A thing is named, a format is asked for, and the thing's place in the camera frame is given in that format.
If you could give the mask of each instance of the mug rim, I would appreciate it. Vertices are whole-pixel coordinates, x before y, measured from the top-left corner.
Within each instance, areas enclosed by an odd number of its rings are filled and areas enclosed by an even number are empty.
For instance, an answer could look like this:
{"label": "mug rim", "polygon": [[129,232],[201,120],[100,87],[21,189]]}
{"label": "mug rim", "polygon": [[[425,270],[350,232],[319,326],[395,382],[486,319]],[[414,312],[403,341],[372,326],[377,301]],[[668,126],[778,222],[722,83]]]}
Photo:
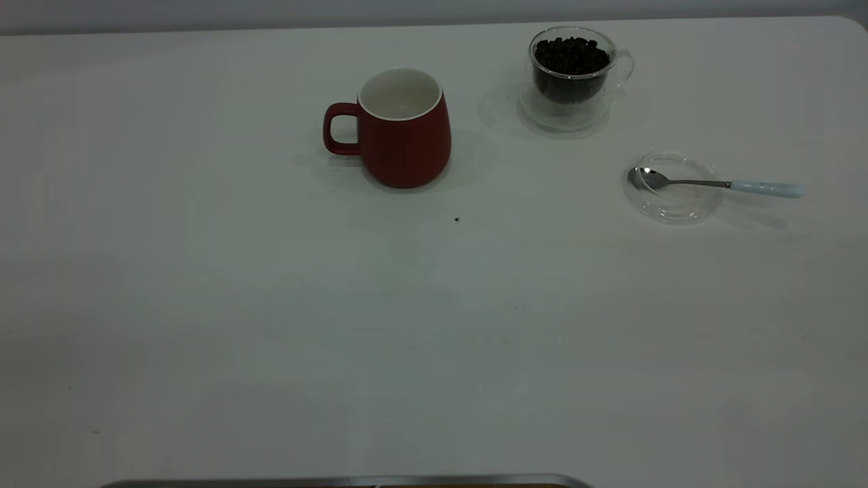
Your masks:
{"label": "mug rim", "polygon": [[[362,90],[364,90],[365,87],[368,86],[368,83],[370,83],[371,80],[373,80],[377,76],[383,75],[385,73],[389,73],[391,71],[415,71],[415,72],[420,73],[422,75],[428,76],[437,85],[437,100],[425,112],[422,112],[421,114],[418,114],[418,115],[414,115],[412,117],[390,118],[390,117],[383,117],[381,115],[377,115],[377,114],[371,112],[365,106],[365,103],[362,101]],[[434,76],[432,76],[431,74],[429,74],[425,71],[422,71],[421,69],[405,68],[403,66],[395,66],[395,67],[392,67],[389,69],[384,69],[384,70],[378,72],[377,74],[375,74],[374,76],[371,76],[370,78],[368,78],[368,81],[366,81],[365,84],[362,85],[362,88],[358,89],[358,94],[356,95],[356,100],[358,101],[359,107],[361,107],[362,110],[364,110],[365,113],[367,115],[370,115],[371,117],[375,117],[375,118],[378,118],[382,121],[387,121],[387,122],[407,122],[407,121],[416,120],[419,117],[424,117],[424,116],[428,115],[433,109],[437,108],[437,106],[443,100],[443,85],[440,84],[440,81],[437,78],[435,78]]]}

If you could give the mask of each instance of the mug handle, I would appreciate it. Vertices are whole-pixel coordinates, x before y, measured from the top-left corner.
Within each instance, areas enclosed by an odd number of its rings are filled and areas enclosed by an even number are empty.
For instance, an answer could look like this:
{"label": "mug handle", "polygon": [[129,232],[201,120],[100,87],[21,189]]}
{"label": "mug handle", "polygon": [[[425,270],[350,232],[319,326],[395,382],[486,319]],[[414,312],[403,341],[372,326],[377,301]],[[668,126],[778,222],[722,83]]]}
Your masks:
{"label": "mug handle", "polygon": [[633,69],[636,67],[636,60],[633,58],[633,54],[626,49],[618,51],[616,56],[616,63],[623,61],[628,66],[624,70],[619,70],[618,72],[618,85],[620,86],[621,83],[626,82],[630,78],[630,75],[633,74]]}
{"label": "mug handle", "polygon": [[323,120],[323,143],[325,148],[336,155],[355,156],[358,155],[358,142],[347,144],[346,142],[337,142],[332,138],[332,119],[338,115],[357,116],[358,105],[355,103],[335,103],[325,111],[325,120]]}

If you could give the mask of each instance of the gray wall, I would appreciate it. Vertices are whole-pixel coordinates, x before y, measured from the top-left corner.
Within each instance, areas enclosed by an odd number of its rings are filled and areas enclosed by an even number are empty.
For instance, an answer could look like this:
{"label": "gray wall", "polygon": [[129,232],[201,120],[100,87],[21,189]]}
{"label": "gray wall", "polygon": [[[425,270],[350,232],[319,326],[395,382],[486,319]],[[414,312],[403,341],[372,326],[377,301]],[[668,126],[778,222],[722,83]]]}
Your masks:
{"label": "gray wall", "polygon": [[0,0],[0,34],[836,14],[868,0]]}

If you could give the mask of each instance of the spoon handle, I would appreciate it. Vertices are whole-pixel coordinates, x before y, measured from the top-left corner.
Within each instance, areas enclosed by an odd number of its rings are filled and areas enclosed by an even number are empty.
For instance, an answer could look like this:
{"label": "spoon handle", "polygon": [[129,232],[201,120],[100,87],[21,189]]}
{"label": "spoon handle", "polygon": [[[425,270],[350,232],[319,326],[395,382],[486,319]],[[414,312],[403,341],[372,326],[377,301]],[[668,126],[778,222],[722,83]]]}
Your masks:
{"label": "spoon handle", "polygon": [[805,194],[805,187],[787,183],[766,183],[764,181],[733,180],[729,188],[738,192],[760,195],[783,196],[784,198],[799,198]]}
{"label": "spoon handle", "polygon": [[701,185],[703,187],[729,188],[729,181],[672,180],[667,185]]}

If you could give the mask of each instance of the red mug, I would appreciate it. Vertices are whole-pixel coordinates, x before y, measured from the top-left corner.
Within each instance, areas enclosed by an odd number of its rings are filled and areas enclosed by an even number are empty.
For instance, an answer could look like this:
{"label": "red mug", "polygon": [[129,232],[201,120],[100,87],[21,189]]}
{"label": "red mug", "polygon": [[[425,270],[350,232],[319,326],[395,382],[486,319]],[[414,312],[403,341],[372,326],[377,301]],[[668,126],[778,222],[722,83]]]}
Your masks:
{"label": "red mug", "polygon": [[[332,119],[356,117],[358,142],[332,138]],[[325,112],[323,142],[336,155],[360,155],[380,182],[395,188],[428,183],[446,167],[452,149],[443,88],[418,69],[395,68],[368,80],[357,103],[335,103]]]}

